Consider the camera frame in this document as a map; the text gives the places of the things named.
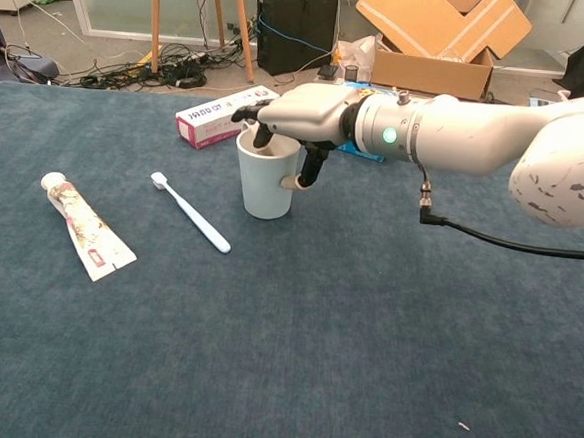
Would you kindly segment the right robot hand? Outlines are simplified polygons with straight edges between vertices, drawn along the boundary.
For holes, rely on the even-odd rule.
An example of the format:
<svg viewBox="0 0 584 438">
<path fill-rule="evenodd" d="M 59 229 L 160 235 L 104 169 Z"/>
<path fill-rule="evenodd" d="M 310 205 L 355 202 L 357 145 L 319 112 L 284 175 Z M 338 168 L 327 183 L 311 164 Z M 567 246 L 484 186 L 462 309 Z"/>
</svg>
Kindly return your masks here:
<svg viewBox="0 0 584 438">
<path fill-rule="evenodd" d="M 308 83 L 277 98 L 241 106 L 231 121 L 258 123 L 253 146 L 259 151 L 280 135 L 301 144 L 307 152 L 302 169 L 282 178 L 280 186 L 304 191 L 317 180 L 329 153 L 354 140 L 353 128 L 362 100 L 359 91 L 347 85 Z"/>
</svg>

